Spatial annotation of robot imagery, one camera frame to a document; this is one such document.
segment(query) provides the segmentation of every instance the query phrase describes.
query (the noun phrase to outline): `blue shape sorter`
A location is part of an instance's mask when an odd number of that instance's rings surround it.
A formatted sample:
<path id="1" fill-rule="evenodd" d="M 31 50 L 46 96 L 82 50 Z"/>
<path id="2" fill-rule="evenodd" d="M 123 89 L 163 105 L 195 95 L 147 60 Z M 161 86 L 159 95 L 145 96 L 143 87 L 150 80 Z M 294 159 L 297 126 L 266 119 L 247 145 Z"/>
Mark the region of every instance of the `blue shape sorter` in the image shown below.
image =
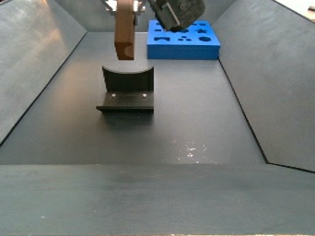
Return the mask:
<path id="1" fill-rule="evenodd" d="M 150 21 L 149 59 L 217 60 L 221 42 L 206 20 L 198 20 L 179 32 L 165 31 L 158 20 Z"/>

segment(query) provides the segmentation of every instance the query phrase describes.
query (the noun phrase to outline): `bin floor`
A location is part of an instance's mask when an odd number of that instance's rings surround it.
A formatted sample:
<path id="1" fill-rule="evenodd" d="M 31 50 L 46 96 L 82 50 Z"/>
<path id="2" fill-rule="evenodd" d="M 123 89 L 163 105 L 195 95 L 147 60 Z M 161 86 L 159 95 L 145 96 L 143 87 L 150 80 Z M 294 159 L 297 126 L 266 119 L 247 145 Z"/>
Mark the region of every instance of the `bin floor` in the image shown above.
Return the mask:
<path id="1" fill-rule="evenodd" d="M 117 59 L 114 33 L 89 33 L 0 148 L 0 164 L 265 164 L 218 61 Z M 155 113 L 111 113 L 103 65 L 155 67 Z"/>
<path id="2" fill-rule="evenodd" d="M 314 234 L 315 176 L 265 164 L 217 61 L 119 62 L 89 33 L 0 148 L 6 235 Z M 102 66 L 155 66 L 155 114 L 102 114 Z"/>

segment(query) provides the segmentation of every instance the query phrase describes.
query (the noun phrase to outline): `black object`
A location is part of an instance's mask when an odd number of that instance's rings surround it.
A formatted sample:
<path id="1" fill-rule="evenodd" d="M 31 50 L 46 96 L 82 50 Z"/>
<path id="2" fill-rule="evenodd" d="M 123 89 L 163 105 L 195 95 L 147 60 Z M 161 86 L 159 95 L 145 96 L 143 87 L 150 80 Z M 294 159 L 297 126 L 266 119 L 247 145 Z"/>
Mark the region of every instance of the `black object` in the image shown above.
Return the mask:
<path id="1" fill-rule="evenodd" d="M 102 112 L 154 112 L 154 67 L 138 73 L 121 73 L 103 67 L 106 96 Z"/>
<path id="2" fill-rule="evenodd" d="M 163 28 L 174 32 L 189 28 L 206 9 L 203 0 L 150 0 L 150 4 Z"/>

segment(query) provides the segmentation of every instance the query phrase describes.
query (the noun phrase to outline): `black bracket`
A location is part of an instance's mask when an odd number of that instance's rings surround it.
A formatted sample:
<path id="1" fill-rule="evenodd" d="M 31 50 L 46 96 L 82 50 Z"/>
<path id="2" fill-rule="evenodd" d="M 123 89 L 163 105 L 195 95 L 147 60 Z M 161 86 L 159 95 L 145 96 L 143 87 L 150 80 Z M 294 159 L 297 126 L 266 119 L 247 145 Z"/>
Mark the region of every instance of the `black bracket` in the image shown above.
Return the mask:
<path id="1" fill-rule="evenodd" d="M 154 112 L 154 67 L 137 73 L 121 73 L 103 67 L 106 96 L 102 112 Z"/>

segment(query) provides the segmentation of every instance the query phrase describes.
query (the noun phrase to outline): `gray floor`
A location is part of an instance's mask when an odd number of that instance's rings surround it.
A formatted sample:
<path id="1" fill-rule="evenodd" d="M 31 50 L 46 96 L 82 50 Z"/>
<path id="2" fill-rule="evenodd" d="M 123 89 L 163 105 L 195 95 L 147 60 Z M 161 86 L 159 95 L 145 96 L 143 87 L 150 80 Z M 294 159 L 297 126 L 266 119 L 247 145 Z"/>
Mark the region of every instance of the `gray floor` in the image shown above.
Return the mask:
<path id="1" fill-rule="evenodd" d="M 119 62 L 114 33 L 89 33 L 0 148 L 0 164 L 263 164 L 218 61 Z M 107 114 L 102 67 L 155 66 L 155 114 Z"/>

